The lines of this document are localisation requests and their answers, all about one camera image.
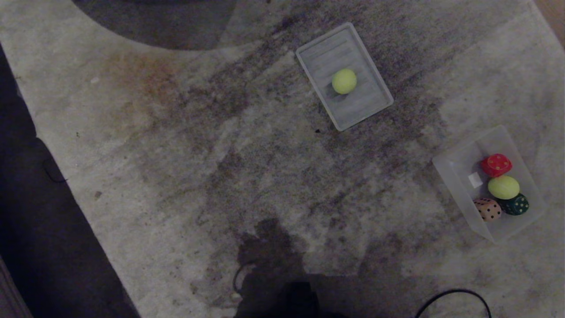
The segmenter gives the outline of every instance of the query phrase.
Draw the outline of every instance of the yellow ball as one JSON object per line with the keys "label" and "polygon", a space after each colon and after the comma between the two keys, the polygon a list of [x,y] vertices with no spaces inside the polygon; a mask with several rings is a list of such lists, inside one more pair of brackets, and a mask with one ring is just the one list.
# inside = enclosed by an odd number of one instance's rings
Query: yellow ball
{"label": "yellow ball", "polygon": [[520,184],[513,177],[501,175],[489,181],[489,192],[499,199],[510,200],[520,193]]}
{"label": "yellow ball", "polygon": [[333,75],[332,87],[338,94],[349,94],[357,86],[355,72],[344,68]]}

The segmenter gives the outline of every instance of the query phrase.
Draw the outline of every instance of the black cable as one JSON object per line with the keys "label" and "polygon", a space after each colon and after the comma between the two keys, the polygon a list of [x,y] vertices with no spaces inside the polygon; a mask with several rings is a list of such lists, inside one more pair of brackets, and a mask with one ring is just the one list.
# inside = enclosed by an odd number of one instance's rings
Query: black cable
{"label": "black cable", "polygon": [[420,315],[426,310],[426,308],[429,307],[429,305],[431,305],[433,302],[435,302],[436,300],[442,298],[445,295],[449,295],[449,294],[455,294],[455,293],[465,293],[465,294],[471,294],[477,298],[479,298],[483,304],[485,305],[486,308],[486,312],[489,315],[489,318],[492,318],[492,315],[490,314],[490,308],[489,305],[486,303],[486,301],[481,297],[481,295],[477,294],[476,292],[472,291],[472,290],[466,290],[466,289],[452,289],[452,290],[448,290],[448,291],[444,291],[441,294],[438,294],[436,296],[434,296],[432,299],[428,300],[426,302],[426,304],[424,304],[420,310],[418,310],[418,313],[416,314],[416,316],[414,318],[420,318]]}
{"label": "black cable", "polygon": [[43,167],[43,170],[45,171],[45,174],[47,174],[47,176],[49,177],[49,179],[51,179],[51,181],[55,182],[55,183],[65,183],[67,181],[67,179],[63,179],[63,180],[55,180],[51,174],[49,173],[47,167],[45,166],[45,163],[48,162],[49,160],[53,160],[53,159],[45,159],[43,160],[43,163],[41,164],[41,166]]}
{"label": "black cable", "polygon": [[256,262],[257,262],[257,260],[250,260],[250,261],[247,261],[247,262],[241,264],[241,266],[237,269],[237,272],[236,272],[235,276],[233,276],[233,280],[232,280],[232,287],[233,287],[233,290],[234,290],[236,293],[241,294],[241,290],[237,288],[237,277],[240,275],[241,271],[242,271],[246,266],[251,265],[251,264],[255,264]]}

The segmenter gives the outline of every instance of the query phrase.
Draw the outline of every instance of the red die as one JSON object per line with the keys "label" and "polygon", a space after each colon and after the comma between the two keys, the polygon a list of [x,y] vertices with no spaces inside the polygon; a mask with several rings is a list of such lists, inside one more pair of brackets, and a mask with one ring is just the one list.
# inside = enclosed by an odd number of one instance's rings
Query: red die
{"label": "red die", "polygon": [[512,169],[512,162],[505,155],[496,153],[481,161],[481,168],[491,178],[500,177]]}

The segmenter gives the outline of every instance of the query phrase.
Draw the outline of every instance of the dark floor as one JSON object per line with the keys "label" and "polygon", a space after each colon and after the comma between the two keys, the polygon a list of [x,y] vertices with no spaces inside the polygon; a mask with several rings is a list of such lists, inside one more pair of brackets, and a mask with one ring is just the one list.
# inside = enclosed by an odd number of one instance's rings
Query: dark floor
{"label": "dark floor", "polygon": [[0,50],[0,255],[34,317],[137,317]]}

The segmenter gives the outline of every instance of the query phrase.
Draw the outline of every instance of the clear plastic tray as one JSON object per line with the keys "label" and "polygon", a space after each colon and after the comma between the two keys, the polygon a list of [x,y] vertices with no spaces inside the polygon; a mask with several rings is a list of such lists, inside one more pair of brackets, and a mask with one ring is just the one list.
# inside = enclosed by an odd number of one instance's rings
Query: clear plastic tray
{"label": "clear plastic tray", "polygon": [[[484,222],[475,208],[473,199],[492,197],[487,189],[490,178],[482,171],[479,163],[495,153],[504,154],[512,162],[512,170],[507,175],[520,183],[520,193],[528,198],[530,208],[521,216],[503,213],[497,221]],[[495,127],[462,141],[436,156],[433,164],[471,229],[494,243],[516,234],[546,211],[547,205],[504,126]]]}
{"label": "clear plastic tray", "polygon": [[[392,105],[392,95],[361,38],[351,23],[345,23],[296,50],[300,64],[336,129],[343,131]],[[333,90],[332,77],[349,68],[357,75],[357,86],[345,95]]]}

